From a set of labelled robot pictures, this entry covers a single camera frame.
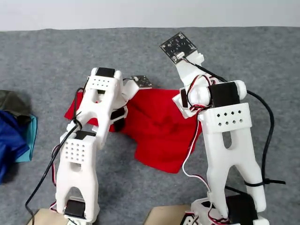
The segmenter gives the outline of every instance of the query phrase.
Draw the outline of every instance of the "gray carpet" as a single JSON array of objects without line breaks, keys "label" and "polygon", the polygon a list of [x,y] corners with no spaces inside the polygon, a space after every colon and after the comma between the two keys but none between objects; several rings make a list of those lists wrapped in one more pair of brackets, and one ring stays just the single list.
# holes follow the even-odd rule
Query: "gray carpet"
[{"label": "gray carpet", "polygon": [[[120,69],[125,77],[146,75],[156,87],[182,86],[175,66],[159,45],[183,31],[204,54],[203,66],[229,80],[244,80],[275,114],[276,128],[267,159],[267,176],[285,179],[286,186],[266,187],[263,215],[272,225],[299,224],[300,219],[300,28],[182,28],[40,30],[0,32],[0,89],[15,90],[38,116],[33,161],[15,165],[0,185],[0,223],[25,224],[30,216],[24,202],[39,181],[50,151],[65,131],[64,112],[74,92],[84,85],[93,67]],[[252,136],[261,161],[269,116],[252,97]],[[167,174],[134,160],[136,143],[122,134],[109,134],[97,155],[99,204],[95,224],[141,225],[154,206],[190,204],[205,196],[205,186],[182,172]],[[191,173],[207,169],[203,138],[187,165]],[[229,185],[244,189],[238,173]],[[47,177],[31,208],[49,207],[55,188]]]}]

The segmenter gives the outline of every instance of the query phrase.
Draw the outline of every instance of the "teal fabric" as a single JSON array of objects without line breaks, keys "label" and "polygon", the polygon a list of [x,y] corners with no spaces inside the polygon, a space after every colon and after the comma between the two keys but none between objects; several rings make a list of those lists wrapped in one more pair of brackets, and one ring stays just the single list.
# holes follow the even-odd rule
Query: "teal fabric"
[{"label": "teal fabric", "polygon": [[37,135],[37,129],[38,129],[38,120],[35,116],[30,115],[31,123],[28,125],[28,128],[26,129],[24,133],[24,138],[26,143],[29,146],[29,149],[24,152],[23,155],[21,155],[19,158],[16,159],[16,163],[20,162],[29,162],[32,159],[32,153],[34,148],[34,142],[36,140]]}]

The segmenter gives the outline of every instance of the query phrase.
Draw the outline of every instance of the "circuit board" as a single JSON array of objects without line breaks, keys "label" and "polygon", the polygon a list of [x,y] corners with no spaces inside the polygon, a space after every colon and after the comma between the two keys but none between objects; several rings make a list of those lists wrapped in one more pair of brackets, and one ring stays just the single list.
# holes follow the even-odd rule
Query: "circuit board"
[{"label": "circuit board", "polygon": [[139,89],[152,88],[152,83],[146,76],[131,76],[131,78],[139,86]]},{"label": "circuit board", "polygon": [[192,52],[196,51],[196,46],[182,33],[171,37],[169,40],[160,45],[160,48],[168,55],[173,63],[177,64],[181,61],[176,56],[177,54],[184,52],[184,56],[187,57]]}]

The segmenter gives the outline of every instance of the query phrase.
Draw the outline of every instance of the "white wall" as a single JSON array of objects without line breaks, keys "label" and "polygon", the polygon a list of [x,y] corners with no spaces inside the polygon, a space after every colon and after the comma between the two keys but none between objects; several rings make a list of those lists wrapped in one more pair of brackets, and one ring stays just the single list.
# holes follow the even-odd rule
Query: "white wall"
[{"label": "white wall", "polygon": [[300,26],[300,0],[0,0],[0,30]]}]

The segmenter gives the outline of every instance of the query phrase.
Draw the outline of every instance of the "black cable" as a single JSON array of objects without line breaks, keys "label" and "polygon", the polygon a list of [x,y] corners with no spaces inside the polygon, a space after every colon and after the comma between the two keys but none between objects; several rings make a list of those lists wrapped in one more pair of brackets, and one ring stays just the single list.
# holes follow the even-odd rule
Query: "black cable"
[{"label": "black cable", "polygon": [[71,220],[71,219],[69,219],[69,218],[68,218],[68,220],[69,220],[69,221],[71,221],[71,222],[72,222],[72,224],[75,224],[75,225],[77,225],[77,223],[75,223],[73,220]]},{"label": "black cable", "polygon": [[81,112],[79,112],[77,115],[76,115],[76,111],[77,111],[77,94],[80,90],[82,90],[84,92],[84,89],[85,89],[85,86],[84,88],[78,88],[76,90],[76,93],[75,93],[75,97],[74,97],[74,109],[73,109],[73,118],[72,118],[72,121],[75,123],[75,124],[78,124],[80,126],[80,129],[83,128],[82,124],[80,121],[77,120],[77,115],[79,115]]},{"label": "black cable", "polygon": [[84,88],[78,88],[76,93],[75,93],[75,98],[74,98],[74,113],[73,113],[73,122],[75,123],[75,126],[67,133],[67,135],[64,137],[64,139],[61,141],[61,143],[56,147],[56,150],[52,153],[52,157],[50,160],[49,165],[47,166],[41,180],[39,181],[39,183],[37,184],[36,188],[33,190],[33,192],[31,193],[31,195],[29,196],[29,198],[27,199],[26,203],[25,203],[25,208],[26,210],[31,214],[31,218],[32,218],[32,225],[34,225],[34,213],[32,212],[32,210],[28,207],[29,202],[32,200],[33,196],[36,194],[36,192],[38,191],[38,189],[40,188],[40,186],[42,185],[44,179],[46,178],[46,175],[48,174],[50,167],[52,166],[57,154],[59,153],[61,147],[63,146],[63,144],[65,143],[65,141],[69,138],[69,136],[75,131],[75,129],[80,126],[80,129],[82,129],[82,124],[76,119],[76,104],[77,104],[77,93],[82,90],[84,91]]},{"label": "black cable", "polygon": [[[226,79],[224,79],[221,76],[216,75],[215,73],[209,71],[208,69],[206,69],[206,68],[204,68],[204,67],[202,67],[200,65],[197,65],[195,63],[192,63],[192,62],[190,62],[186,58],[184,58],[183,60],[186,61],[186,62],[188,62],[188,63],[190,63],[190,64],[192,64],[192,65],[194,65],[194,66],[196,66],[198,69],[200,69],[203,72],[205,72],[205,73],[207,73],[207,74],[209,74],[209,75],[217,78],[218,80],[220,80],[222,82],[227,82]],[[270,145],[270,142],[271,142],[271,139],[272,139],[272,135],[273,135],[273,131],[274,131],[274,126],[275,126],[273,111],[271,110],[271,108],[269,107],[269,105],[264,101],[264,99],[262,97],[260,97],[259,95],[255,94],[254,92],[252,92],[250,90],[247,90],[247,93],[249,95],[255,97],[257,100],[259,100],[263,104],[263,106],[267,109],[267,111],[269,113],[269,116],[270,116],[270,129],[269,129],[268,137],[267,137],[267,140],[266,140],[266,143],[264,145],[263,152],[262,152],[262,181],[263,181],[264,184],[270,184],[270,183],[285,184],[285,181],[283,181],[283,180],[271,180],[271,179],[265,177],[265,174],[266,174],[265,170],[266,170],[267,153],[268,153],[268,148],[269,148],[269,145]]]},{"label": "black cable", "polygon": [[68,133],[67,135],[64,137],[64,139],[61,141],[61,143],[59,144],[59,146],[57,147],[53,157],[50,160],[50,163],[48,164],[41,180],[39,181],[39,183],[37,184],[36,188],[33,190],[33,192],[31,193],[31,195],[29,196],[29,198],[27,199],[26,203],[25,203],[25,208],[27,209],[27,211],[31,214],[32,216],[32,225],[34,225],[34,213],[32,212],[32,210],[28,207],[29,202],[32,200],[33,196],[36,194],[36,192],[38,191],[38,189],[41,187],[44,179],[46,178],[46,175],[48,174],[50,167],[52,166],[53,161],[55,160],[57,154],[60,151],[60,148],[62,147],[62,145],[65,143],[65,141],[69,138],[69,136],[75,131],[75,129],[78,127],[78,124],[76,124]]},{"label": "black cable", "polygon": [[227,186],[227,185],[225,186],[225,188],[226,188],[227,190],[234,191],[234,192],[236,192],[236,193],[238,193],[238,194],[241,194],[241,195],[247,195],[246,192],[240,191],[240,190],[238,190],[238,189],[235,189],[235,188],[230,187],[230,186]]}]

